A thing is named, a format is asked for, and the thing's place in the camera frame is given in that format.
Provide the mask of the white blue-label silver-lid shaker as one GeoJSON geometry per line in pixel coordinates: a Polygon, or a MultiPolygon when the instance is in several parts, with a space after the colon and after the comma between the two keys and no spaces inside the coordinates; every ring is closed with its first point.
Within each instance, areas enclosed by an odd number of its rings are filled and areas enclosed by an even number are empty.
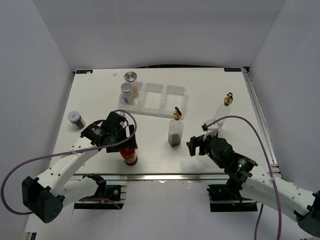
{"type": "Polygon", "coordinates": [[[120,86],[121,93],[122,93],[122,99],[125,104],[127,105],[135,105],[135,100],[134,100],[134,92],[133,92],[133,87],[130,83],[126,82],[123,83],[120,86]]]}

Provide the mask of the beige powder silver-lid jar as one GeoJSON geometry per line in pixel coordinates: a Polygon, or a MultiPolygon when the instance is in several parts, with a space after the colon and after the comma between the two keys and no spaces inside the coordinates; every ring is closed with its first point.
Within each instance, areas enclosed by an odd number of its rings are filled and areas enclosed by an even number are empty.
{"type": "Polygon", "coordinates": [[[137,84],[137,74],[134,71],[128,71],[124,74],[124,79],[126,82],[131,84],[133,89],[133,97],[136,98],[139,96],[139,89],[137,84]]]}

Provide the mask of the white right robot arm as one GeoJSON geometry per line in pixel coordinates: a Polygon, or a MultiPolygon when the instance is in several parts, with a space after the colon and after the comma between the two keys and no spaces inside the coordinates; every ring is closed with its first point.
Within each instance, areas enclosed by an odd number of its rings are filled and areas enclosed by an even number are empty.
{"type": "Polygon", "coordinates": [[[208,187],[212,199],[259,202],[281,211],[306,233],[320,236],[319,192],[271,176],[254,160],[236,153],[224,138],[193,136],[186,145],[192,157],[196,153],[209,157],[229,177],[224,185],[208,187]]]}

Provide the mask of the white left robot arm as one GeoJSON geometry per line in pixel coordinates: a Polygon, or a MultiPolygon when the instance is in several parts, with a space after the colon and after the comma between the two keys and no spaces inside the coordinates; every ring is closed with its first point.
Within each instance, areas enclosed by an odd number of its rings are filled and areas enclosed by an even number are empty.
{"type": "Polygon", "coordinates": [[[102,199],[106,194],[106,180],[95,173],[67,185],[70,178],[85,163],[105,149],[107,153],[137,149],[137,122],[129,124],[125,110],[114,110],[106,119],[89,124],[68,152],[58,153],[59,158],[35,178],[22,181],[22,203],[43,223],[52,222],[62,209],[82,199],[102,199]]]}

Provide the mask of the glass bottle with dark sauce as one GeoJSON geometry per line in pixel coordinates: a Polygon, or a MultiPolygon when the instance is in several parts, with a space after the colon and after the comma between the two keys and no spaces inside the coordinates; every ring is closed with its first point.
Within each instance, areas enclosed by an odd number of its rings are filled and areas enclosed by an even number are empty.
{"type": "Polygon", "coordinates": [[[184,125],[181,120],[182,112],[176,106],[173,112],[173,119],[169,122],[168,143],[172,148],[181,144],[184,125]]]}

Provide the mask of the white-lid dark spice jar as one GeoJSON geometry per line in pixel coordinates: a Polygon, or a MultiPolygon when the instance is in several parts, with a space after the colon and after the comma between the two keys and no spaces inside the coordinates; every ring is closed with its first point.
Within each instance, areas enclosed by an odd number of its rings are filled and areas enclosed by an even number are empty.
{"type": "Polygon", "coordinates": [[[67,115],[67,119],[79,130],[83,129],[86,125],[86,122],[82,118],[82,115],[76,110],[69,112],[67,115]]]}

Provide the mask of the red-cap brown sauce bottle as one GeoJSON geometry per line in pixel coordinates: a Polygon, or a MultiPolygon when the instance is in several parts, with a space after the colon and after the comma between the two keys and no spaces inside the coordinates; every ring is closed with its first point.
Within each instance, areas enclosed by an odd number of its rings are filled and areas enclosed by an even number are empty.
{"type": "Polygon", "coordinates": [[[123,150],[120,150],[119,152],[126,165],[133,166],[137,163],[138,157],[136,154],[136,150],[134,148],[123,149],[123,150]]]}

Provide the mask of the clear glass oil bottle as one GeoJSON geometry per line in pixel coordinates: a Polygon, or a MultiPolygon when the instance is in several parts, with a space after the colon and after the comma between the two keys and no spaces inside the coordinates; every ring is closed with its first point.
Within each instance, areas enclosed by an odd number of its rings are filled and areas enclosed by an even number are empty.
{"type": "Polygon", "coordinates": [[[229,92],[223,100],[223,104],[221,104],[214,116],[215,120],[218,120],[222,117],[228,116],[230,113],[230,105],[233,102],[233,93],[229,92]]]}

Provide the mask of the white three-compartment plastic tray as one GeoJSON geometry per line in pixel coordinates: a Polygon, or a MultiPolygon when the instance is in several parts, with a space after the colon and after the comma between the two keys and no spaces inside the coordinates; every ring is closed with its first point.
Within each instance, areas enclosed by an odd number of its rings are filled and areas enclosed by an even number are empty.
{"type": "Polygon", "coordinates": [[[118,107],[129,113],[172,119],[175,108],[185,111],[187,101],[187,88],[179,85],[141,82],[137,83],[139,91],[134,103],[124,102],[120,94],[118,107]]]}

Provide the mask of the left blue corner sticker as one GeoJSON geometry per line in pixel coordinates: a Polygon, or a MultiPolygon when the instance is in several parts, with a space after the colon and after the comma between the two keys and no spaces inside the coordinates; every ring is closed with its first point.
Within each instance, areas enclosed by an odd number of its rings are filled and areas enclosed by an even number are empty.
{"type": "Polygon", "coordinates": [[[75,73],[77,75],[79,75],[79,74],[92,74],[93,70],[92,69],[78,69],[75,71],[75,73]]]}

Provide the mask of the blue corner sticker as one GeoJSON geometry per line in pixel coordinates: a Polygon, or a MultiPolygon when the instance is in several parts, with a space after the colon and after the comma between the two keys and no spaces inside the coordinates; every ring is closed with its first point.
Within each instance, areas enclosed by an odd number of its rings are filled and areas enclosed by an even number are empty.
{"type": "Polygon", "coordinates": [[[242,72],[242,69],[239,67],[225,67],[225,72],[242,72]]]}
{"type": "Polygon", "coordinates": [[[79,75],[79,74],[92,74],[93,70],[92,69],[78,69],[75,71],[75,73],[77,75],[79,75]]]}

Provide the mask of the right blue corner sticker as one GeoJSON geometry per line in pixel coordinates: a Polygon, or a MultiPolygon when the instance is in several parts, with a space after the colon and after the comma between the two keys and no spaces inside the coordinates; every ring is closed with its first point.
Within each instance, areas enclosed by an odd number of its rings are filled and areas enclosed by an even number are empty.
{"type": "Polygon", "coordinates": [[[242,72],[242,69],[239,67],[225,67],[225,72],[242,72]]]}

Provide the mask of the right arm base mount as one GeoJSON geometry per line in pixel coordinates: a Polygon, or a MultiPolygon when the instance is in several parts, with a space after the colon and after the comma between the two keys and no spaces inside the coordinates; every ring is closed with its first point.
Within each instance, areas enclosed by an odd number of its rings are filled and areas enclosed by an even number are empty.
{"type": "Polygon", "coordinates": [[[238,198],[225,190],[223,184],[207,186],[211,213],[256,212],[257,202],[248,198],[238,198]]]}

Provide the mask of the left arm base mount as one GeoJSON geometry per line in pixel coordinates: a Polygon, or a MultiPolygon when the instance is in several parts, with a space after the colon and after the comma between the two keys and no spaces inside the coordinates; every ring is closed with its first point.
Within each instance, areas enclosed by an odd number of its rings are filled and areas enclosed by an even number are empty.
{"type": "Polygon", "coordinates": [[[82,198],[74,203],[76,210],[121,210],[127,194],[127,186],[119,184],[108,185],[106,180],[97,174],[83,176],[94,180],[98,188],[94,195],[82,198]]]}

